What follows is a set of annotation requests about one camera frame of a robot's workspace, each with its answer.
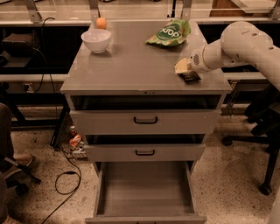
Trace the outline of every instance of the drawer handle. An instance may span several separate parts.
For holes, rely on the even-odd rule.
[[[145,156],[153,156],[155,155],[155,150],[152,150],[150,152],[146,151],[146,152],[141,152],[141,151],[138,151],[138,150],[135,150],[135,154],[137,156],[140,156],[140,157],[145,157]]]
[[[152,119],[138,119],[137,117],[134,117],[134,123],[136,124],[155,124],[158,122],[158,117],[155,116],[155,118]]]

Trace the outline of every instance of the cabinet top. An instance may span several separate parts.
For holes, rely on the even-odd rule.
[[[205,41],[198,25],[190,21],[186,42],[173,47],[148,45],[145,41],[167,24],[165,21],[108,21],[112,39],[106,52],[95,54],[84,44],[63,86],[70,95],[123,94],[221,94],[231,87],[220,69],[200,73],[201,80],[185,84],[174,65]]]

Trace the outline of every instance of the open drawer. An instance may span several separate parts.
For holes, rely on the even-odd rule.
[[[186,162],[102,163],[94,217],[86,223],[204,223]]]

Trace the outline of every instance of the gray cabinet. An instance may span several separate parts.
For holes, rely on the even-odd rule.
[[[99,177],[86,223],[206,221],[197,213],[190,173],[231,88],[220,70],[186,85],[173,65],[202,46],[203,35],[191,22],[183,45],[146,45],[165,24],[111,21],[108,50],[97,55],[82,45],[61,89]]]

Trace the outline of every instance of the black cable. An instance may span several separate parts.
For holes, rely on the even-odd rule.
[[[55,19],[54,17],[48,17],[46,19],[44,19],[43,21],[43,24],[41,26],[41,38],[42,38],[42,45],[43,45],[43,48],[45,48],[45,41],[44,41],[44,27],[45,27],[45,23],[47,20],[49,19]],[[45,64],[44,64],[44,67],[43,67],[43,73],[42,73],[42,78],[41,78],[41,81],[39,83],[39,86],[37,89],[34,90],[34,93],[37,93],[41,87],[42,87],[42,84],[43,84],[43,80],[44,80],[44,77],[45,77],[45,69],[48,67],[48,62],[47,62],[47,59],[46,59],[46,56],[38,49],[38,48],[33,48],[33,50],[35,50],[36,52],[40,53],[40,55],[42,56]],[[52,83],[52,91],[54,94],[56,94],[56,91],[55,91],[55,87],[54,87],[54,84],[53,84],[53,77],[52,77],[52,74],[50,73],[50,79],[51,79],[51,83]],[[55,103],[55,114],[56,114],[56,118],[58,119],[58,105],[57,103]]]
[[[73,162],[70,161],[70,159],[66,156],[65,152],[63,150],[61,150],[63,155],[65,156],[65,158],[67,159],[67,161],[73,165],[74,167],[76,167],[76,169],[78,170],[78,172],[76,171],[65,171],[65,172],[62,172],[55,180],[55,184],[54,184],[54,187],[55,187],[55,190],[61,194],[61,195],[68,195],[69,196],[63,200],[42,222],[42,224],[44,224],[61,206],[63,206],[76,192],[77,190],[79,189],[80,185],[81,185],[81,169],[76,165],[74,164]],[[77,175],[78,176],[78,184],[77,186],[71,191],[71,192],[61,192],[58,187],[57,187],[57,183],[59,181],[59,179],[64,176],[64,175]]]

